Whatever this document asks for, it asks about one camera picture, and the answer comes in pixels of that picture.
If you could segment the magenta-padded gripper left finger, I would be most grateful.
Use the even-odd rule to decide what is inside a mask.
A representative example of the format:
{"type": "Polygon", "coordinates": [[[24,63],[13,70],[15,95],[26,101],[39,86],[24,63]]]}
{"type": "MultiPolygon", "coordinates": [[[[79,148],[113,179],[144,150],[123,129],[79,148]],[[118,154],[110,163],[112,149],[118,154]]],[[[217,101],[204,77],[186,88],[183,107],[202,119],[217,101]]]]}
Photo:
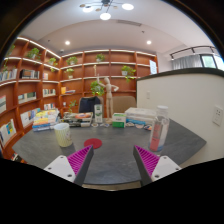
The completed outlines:
{"type": "Polygon", "coordinates": [[[93,146],[89,145],[69,156],[59,155],[44,170],[81,186],[93,154],[93,146]]]}

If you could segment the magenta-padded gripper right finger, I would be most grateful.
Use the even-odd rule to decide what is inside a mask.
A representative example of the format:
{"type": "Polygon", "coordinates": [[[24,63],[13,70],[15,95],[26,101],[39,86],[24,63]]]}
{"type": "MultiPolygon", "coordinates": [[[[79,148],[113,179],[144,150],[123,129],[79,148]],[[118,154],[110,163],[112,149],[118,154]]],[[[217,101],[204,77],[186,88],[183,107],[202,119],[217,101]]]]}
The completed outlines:
{"type": "Polygon", "coordinates": [[[141,176],[142,186],[180,170],[180,167],[168,156],[157,156],[137,145],[134,146],[133,155],[141,176]]]}

